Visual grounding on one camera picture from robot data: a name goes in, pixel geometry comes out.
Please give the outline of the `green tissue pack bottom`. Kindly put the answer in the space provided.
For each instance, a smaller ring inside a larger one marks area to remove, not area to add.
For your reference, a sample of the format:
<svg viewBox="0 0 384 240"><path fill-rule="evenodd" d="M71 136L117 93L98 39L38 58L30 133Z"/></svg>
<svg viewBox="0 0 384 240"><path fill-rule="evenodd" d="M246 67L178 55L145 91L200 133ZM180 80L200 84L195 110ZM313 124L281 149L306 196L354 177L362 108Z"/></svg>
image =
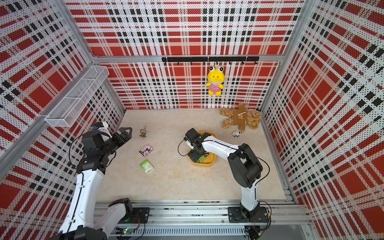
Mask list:
<svg viewBox="0 0 384 240"><path fill-rule="evenodd" d="M201 157L198 159L198 162L199 162L199 163L204 163L204 161L206 160L206 158L207 158L207 155L203 155L203 156L201 156Z"/></svg>

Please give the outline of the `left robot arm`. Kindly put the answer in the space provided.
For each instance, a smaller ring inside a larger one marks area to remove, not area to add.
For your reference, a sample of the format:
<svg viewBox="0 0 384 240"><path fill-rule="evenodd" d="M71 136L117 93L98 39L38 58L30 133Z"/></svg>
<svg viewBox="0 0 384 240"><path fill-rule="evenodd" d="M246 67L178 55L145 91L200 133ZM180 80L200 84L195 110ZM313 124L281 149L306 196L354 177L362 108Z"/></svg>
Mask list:
<svg viewBox="0 0 384 240"><path fill-rule="evenodd" d="M54 240L106 240L118 222L133 212L129 198L112 202L107 212L94 222L96 198L109 156L132 138L132 128L120 128L110 135L100 126L82 135L84 157L79 161L75 192L67 216Z"/></svg>

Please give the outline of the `pink tissue pack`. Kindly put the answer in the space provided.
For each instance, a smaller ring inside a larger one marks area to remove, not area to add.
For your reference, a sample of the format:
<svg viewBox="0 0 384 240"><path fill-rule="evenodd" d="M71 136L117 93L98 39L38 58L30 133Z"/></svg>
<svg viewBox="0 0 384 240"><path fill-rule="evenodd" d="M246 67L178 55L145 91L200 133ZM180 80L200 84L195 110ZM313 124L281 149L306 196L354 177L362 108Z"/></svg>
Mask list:
<svg viewBox="0 0 384 240"><path fill-rule="evenodd" d="M145 145L139 153L143 156L146 157L149 153L153 151L153 148L150 145Z"/></svg>

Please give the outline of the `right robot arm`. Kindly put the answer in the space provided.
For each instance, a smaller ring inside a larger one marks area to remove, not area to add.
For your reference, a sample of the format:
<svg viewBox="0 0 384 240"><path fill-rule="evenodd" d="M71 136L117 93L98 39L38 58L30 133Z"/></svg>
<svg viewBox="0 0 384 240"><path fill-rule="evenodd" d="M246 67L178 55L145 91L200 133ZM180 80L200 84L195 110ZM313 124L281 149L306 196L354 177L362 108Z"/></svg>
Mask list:
<svg viewBox="0 0 384 240"><path fill-rule="evenodd" d="M210 156L221 157L229 163L235 181L242 187L239 207L229 208L231 223L267 223L270 211L262 207L257 197L257 184L263 179L263 166L249 145L231 145L210 133L198 133L194 128L185 134L184 142L191 148L187 153L194 164L206 164Z"/></svg>

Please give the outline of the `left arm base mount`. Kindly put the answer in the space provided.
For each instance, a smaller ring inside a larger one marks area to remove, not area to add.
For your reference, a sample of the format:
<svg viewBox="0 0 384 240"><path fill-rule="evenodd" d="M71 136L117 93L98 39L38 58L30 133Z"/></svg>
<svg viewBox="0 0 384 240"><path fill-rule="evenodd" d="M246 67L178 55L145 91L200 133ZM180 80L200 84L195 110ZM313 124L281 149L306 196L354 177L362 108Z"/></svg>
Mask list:
<svg viewBox="0 0 384 240"><path fill-rule="evenodd" d="M150 208L133 208L133 212L125 219L121 219L119 224L147 224Z"/></svg>

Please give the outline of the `green tissue pack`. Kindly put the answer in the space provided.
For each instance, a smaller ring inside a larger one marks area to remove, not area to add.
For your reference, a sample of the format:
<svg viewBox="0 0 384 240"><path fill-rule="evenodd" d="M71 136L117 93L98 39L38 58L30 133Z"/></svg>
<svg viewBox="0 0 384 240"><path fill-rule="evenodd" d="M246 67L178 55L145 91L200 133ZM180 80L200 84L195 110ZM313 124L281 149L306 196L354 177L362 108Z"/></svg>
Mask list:
<svg viewBox="0 0 384 240"><path fill-rule="evenodd" d="M144 173L148 173L154 169L153 165L148 160L144 160L142 163L140 163L140 167Z"/></svg>
<svg viewBox="0 0 384 240"><path fill-rule="evenodd" d="M199 163L204 163L204 161L206 160L206 158L207 158L207 155L203 155L203 156L201 156L201 157L198 159L198 162L199 162Z"/></svg>

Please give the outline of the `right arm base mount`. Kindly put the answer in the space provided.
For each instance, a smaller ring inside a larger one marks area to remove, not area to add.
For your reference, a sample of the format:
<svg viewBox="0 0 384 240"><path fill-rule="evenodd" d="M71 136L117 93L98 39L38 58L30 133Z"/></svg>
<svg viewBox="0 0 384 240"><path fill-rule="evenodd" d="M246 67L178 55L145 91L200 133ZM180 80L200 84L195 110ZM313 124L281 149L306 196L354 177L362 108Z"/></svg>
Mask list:
<svg viewBox="0 0 384 240"><path fill-rule="evenodd" d="M230 223L268 223L269 214L267 208L258 207L253 211L248 211L240 207L229 207L228 217Z"/></svg>

